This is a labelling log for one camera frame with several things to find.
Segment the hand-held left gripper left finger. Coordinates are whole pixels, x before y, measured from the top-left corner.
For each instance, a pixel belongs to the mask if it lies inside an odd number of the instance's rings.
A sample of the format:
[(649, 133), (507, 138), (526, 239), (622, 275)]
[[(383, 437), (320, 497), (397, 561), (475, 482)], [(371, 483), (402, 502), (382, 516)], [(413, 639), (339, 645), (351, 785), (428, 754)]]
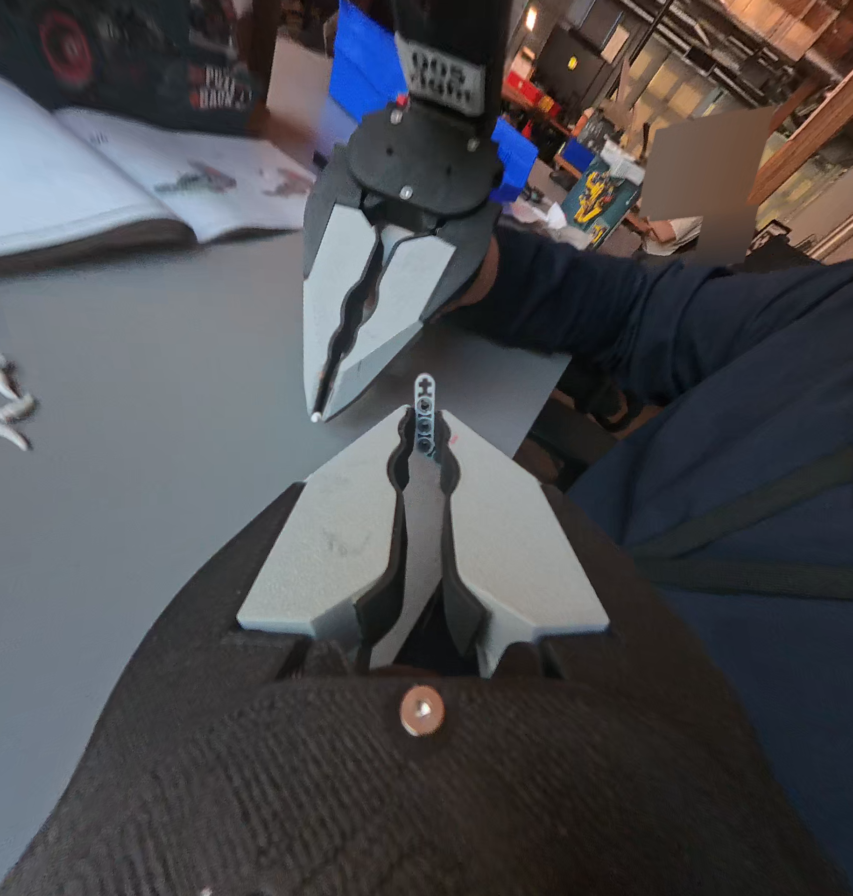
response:
[(237, 613), (246, 631), (370, 649), (404, 601), (415, 413), (403, 405), (315, 470)]

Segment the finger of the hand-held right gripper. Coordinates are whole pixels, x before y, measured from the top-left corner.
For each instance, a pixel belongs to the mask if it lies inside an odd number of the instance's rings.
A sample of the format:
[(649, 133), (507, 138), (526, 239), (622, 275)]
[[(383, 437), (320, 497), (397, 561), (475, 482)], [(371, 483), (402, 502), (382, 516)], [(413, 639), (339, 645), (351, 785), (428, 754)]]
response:
[(303, 385), (309, 415), (331, 415), (339, 366), (353, 348), (381, 254), (359, 208), (336, 204), (303, 283)]
[(374, 310), (338, 364), (324, 420), (336, 417), (369, 389), (420, 332), (421, 316), (454, 252), (453, 244), (439, 237), (409, 237), (393, 246), (376, 286)]

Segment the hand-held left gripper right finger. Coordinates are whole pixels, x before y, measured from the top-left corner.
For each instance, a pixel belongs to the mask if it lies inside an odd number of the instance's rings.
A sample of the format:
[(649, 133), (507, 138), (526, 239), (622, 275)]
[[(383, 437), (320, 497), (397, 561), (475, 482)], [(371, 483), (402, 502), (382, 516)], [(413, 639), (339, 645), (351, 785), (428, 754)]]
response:
[(436, 419), (446, 624), (489, 678), (514, 644), (610, 625), (542, 485), (449, 411)]

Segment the grey bent lego beam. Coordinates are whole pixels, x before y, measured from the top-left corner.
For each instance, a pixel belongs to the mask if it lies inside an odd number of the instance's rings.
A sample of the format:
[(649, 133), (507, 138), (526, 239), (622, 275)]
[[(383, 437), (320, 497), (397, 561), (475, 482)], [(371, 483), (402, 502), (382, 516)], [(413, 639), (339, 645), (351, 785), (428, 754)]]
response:
[(438, 409), (436, 382), (429, 373), (415, 379), (413, 409), (415, 411), (415, 448), (426, 459), (441, 465), (448, 431), (443, 412)]

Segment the person's right forearm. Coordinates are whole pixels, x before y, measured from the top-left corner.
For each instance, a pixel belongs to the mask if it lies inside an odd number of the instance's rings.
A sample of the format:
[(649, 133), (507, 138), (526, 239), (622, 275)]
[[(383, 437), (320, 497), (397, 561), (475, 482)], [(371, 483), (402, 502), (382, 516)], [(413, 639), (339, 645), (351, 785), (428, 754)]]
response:
[(503, 346), (565, 354), (664, 407), (748, 350), (754, 305), (736, 276), (649, 267), (502, 228), (445, 316)]

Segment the open lego instruction booklet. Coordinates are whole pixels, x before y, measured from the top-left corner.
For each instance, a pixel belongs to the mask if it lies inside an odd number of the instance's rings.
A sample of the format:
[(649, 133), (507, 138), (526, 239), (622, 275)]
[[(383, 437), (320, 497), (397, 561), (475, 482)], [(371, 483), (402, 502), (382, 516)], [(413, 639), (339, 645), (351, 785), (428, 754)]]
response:
[(0, 77), (0, 274), (299, 230), (314, 182), (266, 140), (49, 111)]

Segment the blue plastic bin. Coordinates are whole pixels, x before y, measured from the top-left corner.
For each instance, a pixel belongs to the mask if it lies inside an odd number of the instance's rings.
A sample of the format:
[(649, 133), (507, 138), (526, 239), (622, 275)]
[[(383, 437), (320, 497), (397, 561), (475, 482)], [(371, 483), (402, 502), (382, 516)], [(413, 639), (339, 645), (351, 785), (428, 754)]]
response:
[[(408, 91), (394, 35), (353, 2), (340, 1), (330, 96), (356, 123), (382, 110)], [(513, 202), (527, 186), (537, 148), (499, 117), (492, 139), (503, 167), (501, 185), (491, 198)]]

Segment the yellow printed box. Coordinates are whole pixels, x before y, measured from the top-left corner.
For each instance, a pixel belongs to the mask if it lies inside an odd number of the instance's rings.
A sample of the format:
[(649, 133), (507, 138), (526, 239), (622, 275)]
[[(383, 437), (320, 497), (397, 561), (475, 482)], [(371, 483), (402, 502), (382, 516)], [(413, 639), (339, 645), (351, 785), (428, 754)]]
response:
[(600, 246), (640, 197), (645, 168), (617, 150), (595, 156), (562, 203), (565, 235), (579, 250)]

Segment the person's torso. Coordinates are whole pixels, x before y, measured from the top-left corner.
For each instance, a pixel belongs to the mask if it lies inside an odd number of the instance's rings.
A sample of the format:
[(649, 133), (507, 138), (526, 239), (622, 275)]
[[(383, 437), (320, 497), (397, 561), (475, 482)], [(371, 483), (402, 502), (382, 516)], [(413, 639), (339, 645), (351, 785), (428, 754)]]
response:
[(853, 892), (853, 261), (714, 270), (753, 303), (754, 343), (570, 496), (634, 558), (671, 564), (663, 594)]

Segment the wooden beam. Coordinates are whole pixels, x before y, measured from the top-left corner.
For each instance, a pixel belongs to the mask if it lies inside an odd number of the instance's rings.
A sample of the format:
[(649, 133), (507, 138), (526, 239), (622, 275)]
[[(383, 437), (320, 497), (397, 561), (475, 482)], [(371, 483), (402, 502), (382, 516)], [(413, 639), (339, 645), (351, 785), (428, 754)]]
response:
[(756, 176), (747, 204), (758, 207), (853, 118), (853, 69)]

